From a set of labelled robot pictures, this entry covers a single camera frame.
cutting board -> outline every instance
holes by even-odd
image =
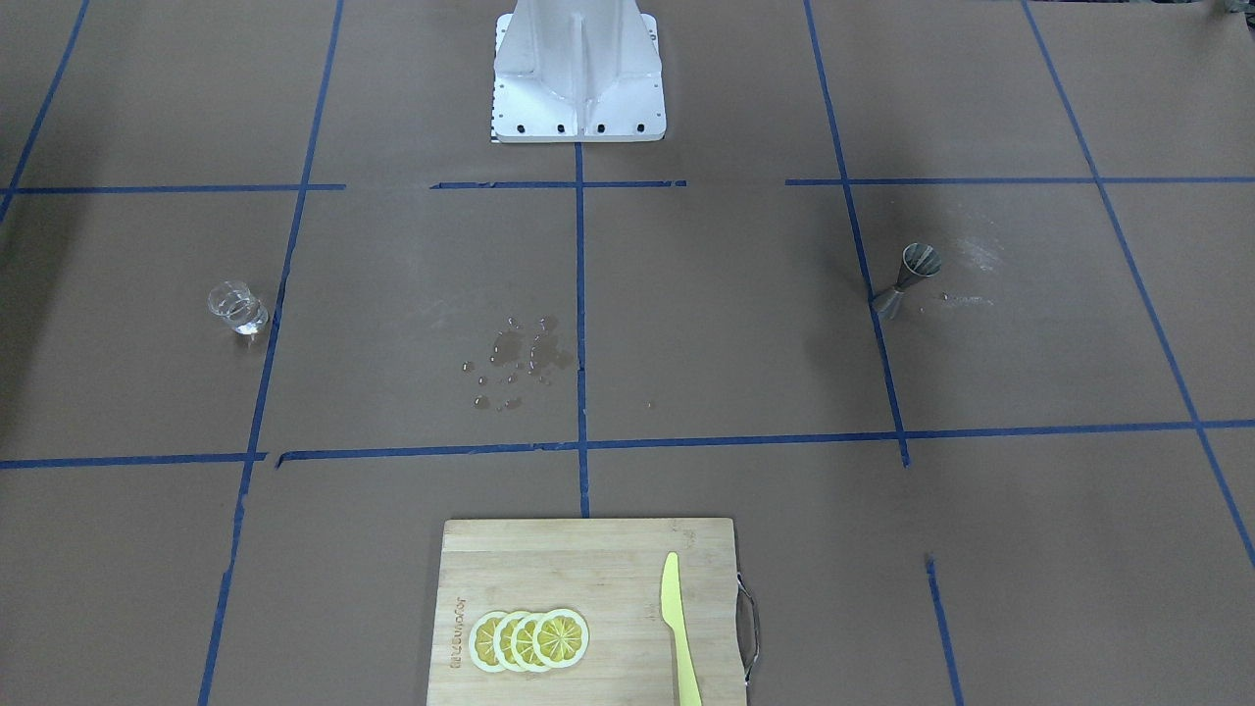
[[[451,520],[435,597],[428,706],[678,703],[659,584],[668,552],[703,706],[745,706],[730,519]],[[577,611],[589,648],[572,667],[488,673],[471,626],[489,611]]]

metal jigger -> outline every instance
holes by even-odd
[[[902,266],[897,268],[897,281],[871,300],[872,308],[882,319],[892,319],[902,305],[902,293],[912,283],[941,271],[941,253],[931,245],[912,242],[902,250]]]

brand logo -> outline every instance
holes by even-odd
[[[462,667],[462,645],[466,642],[463,638],[463,635],[466,633],[466,599],[458,598],[457,603],[453,606],[453,642],[449,643],[452,648],[449,652],[451,670],[458,670]]]

clear glass cup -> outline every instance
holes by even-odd
[[[242,281],[225,281],[210,291],[210,311],[236,332],[252,335],[266,327],[270,311]]]

plastic knife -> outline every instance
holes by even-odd
[[[671,552],[663,564],[663,621],[675,636],[675,672],[680,685],[680,706],[702,706],[698,676],[693,671],[689,636],[684,630],[684,603],[680,599],[680,558]]]

